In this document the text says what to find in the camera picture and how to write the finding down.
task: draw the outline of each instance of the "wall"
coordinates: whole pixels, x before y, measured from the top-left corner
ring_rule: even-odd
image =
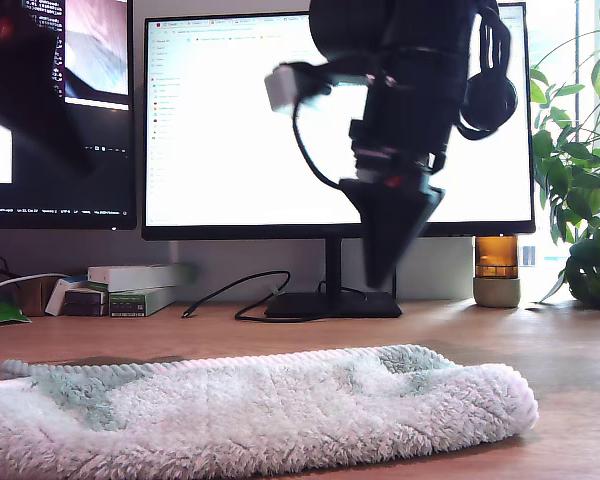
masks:
[[[143,83],[144,18],[186,14],[217,14],[303,10],[303,0],[142,0],[135,2],[135,79],[137,127],[141,132]],[[138,148],[140,169],[142,152]],[[294,278],[291,289],[313,290],[324,272],[321,241],[231,241],[231,242],[144,242],[134,232],[44,232],[0,231],[0,252],[8,257],[14,271],[22,274],[83,270],[96,264],[158,263],[177,259],[194,262],[201,268],[200,281],[183,292],[183,299],[195,299],[251,273],[289,269]],[[344,283],[362,287],[364,275],[360,242],[343,246]],[[399,268],[398,289],[403,299],[468,298],[471,296],[471,239],[419,240]],[[227,292],[224,299],[254,299],[268,292],[266,280]]]

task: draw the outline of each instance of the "wooden desk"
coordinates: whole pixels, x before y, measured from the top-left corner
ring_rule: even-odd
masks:
[[[0,327],[0,362],[143,363],[416,343],[458,363],[518,369],[540,405],[535,430],[454,454],[307,477],[600,478],[600,312],[571,304],[502,311],[448,302],[403,309],[405,315],[396,320],[299,325],[236,322],[235,307],[226,306],[201,308],[198,317],[187,320],[179,318],[182,307],[146,319],[47,317]]]

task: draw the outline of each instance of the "monitor bezel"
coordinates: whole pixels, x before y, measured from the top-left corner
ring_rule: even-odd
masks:
[[[535,180],[533,175],[533,144],[531,134],[531,78],[529,72],[529,36],[524,2],[500,3],[501,7],[522,7],[525,68],[527,88],[527,125],[529,142],[529,199],[531,219],[516,221],[484,222],[431,222],[421,233],[421,237],[482,237],[497,235],[516,235],[535,233]],[[307,15],[308,11],[253,12],[218,15],[185,15],[176,17],[151,17],[144,23],[144,113],[143,113],[143,208],[142,238],[148,241],[169,240],[275,240],[275,239],[324,239],[324,238],[361,238],[361,224],[314,224],[314,225],[196,225],[196,226],[149,226],[147,225],[147,122],[148,122],[148,43],[149,25],[154,22],[213,20],[226,18],[253,18],[273,16]]]
[[[129,82],[129,146],[132,159],[130,199],[127,215],[62,215],[44,213],[0,213],[0,230],[135,230],[138,226],[137,157],[133,51],[133,1],[127,0],[127,55]]]

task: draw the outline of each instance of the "robotic arm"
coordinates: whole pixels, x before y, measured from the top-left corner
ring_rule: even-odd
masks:
[[[478,14],[481,72],[467,80]],[[309,167],[360,212],[366,280],[379,288],[444,197],[429,178],[444,167],[453,126],[480,140],[515,112],[510,33],[495,0],[313,0],[309,20],[328,63],[279,66],[265,81],[269,99],[273,110],[293,107]],[[339,83],[366,85],[368,95],[350,130],[357,178],[336,184],[311,161],[297,117]]]

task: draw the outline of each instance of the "white fluffy towel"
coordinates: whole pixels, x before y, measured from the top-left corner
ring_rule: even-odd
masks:
[[[510,367],[418,346],[25,367],[0,389],[0,480],[275,475],[496,442],[538,419]]]

